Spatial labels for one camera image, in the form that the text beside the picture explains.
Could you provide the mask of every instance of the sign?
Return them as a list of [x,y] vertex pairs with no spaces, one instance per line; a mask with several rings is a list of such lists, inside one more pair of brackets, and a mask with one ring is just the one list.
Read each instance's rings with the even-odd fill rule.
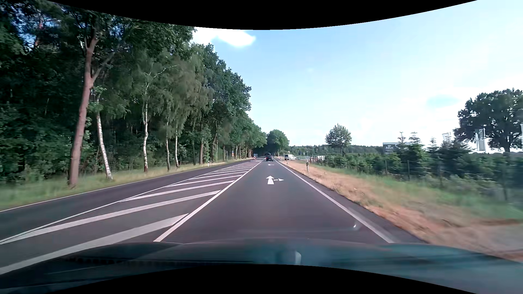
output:
[[445,141],[452,141],[452,135],[451,135],[450,132],[444,133],[442,135],[443,135],[443,142],[445,142]]
[[392,153],[394,152],[395,150],[397,150],[397,142],[393,142],[393,143],[384,143],[383,144],[383,151],[385,153]]
[[476,147],[478,151],[486,151],[485,128],[476,129]]

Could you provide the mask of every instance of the blue sky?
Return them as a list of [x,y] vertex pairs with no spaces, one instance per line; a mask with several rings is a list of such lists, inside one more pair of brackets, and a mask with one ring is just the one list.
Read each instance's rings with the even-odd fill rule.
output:
[[523,89],[523,1],[478,0],[364,24],[297,30],[198,28],[252,87],[249,116],[291,145],[324,144],[336,123],[353,144],[424,144],[458,125],[470,97]]

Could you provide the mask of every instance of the asphalt road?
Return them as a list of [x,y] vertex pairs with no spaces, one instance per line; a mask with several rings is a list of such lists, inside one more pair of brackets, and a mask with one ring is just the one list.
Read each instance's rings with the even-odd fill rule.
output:
[[108,244],[278,236],[421,242],[279,161],[251,160],[2,211],[0,274]]

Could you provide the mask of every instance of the flag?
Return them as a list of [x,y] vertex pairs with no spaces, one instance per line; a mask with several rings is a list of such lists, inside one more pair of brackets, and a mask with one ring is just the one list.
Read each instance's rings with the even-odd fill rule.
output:
[[476,147],[478,151],[486,151],[485,128],[476,129]]

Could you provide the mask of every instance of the billboard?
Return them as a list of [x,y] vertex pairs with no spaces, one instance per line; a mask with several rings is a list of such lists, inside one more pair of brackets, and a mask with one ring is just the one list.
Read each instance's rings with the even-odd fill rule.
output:
[[476,147],[478,151],[486,151],[485,128],[476,129]]
[[383,152],[384,153],[392,153],[394,152],[395,150],[397,150],[397,142],[392,142],[392,143],[384,143],[383,144]]

